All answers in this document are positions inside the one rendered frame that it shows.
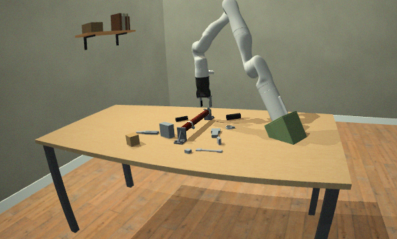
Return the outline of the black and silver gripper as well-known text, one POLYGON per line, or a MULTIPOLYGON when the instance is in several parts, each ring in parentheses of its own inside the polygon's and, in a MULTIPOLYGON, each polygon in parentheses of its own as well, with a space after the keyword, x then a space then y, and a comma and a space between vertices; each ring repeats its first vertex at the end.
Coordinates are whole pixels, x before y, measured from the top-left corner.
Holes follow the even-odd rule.
POLYGON ((214 74, 214 71, 208 71, 208 68, 195 69, 196 97, 200 99, 200 107, 203 106, 202 97, 210 99, 210 107, 212 106, 212 95, 209 89, 209 74, 214 74))

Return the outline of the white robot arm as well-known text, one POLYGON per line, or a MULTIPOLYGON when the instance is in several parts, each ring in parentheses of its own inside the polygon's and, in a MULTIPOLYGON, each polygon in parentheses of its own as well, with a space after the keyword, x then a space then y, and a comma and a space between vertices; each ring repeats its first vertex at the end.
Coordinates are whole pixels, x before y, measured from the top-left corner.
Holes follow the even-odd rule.
POLYGON ((247 75, 253 79, 259 76, 256 87, 271 120, 274 121, 288 114, 267 63, 259 55, 252 57, 252 36, 246 22, 240 14, 237 1, 224 0, 222 7, 224 10, 223 15, 217 21, 211 23, 203 32, 202 38, 192 45, 195 68, 203 69, 208 67, 208 62, 204 53, 209 49, 217 34, 230 22, 247 75))

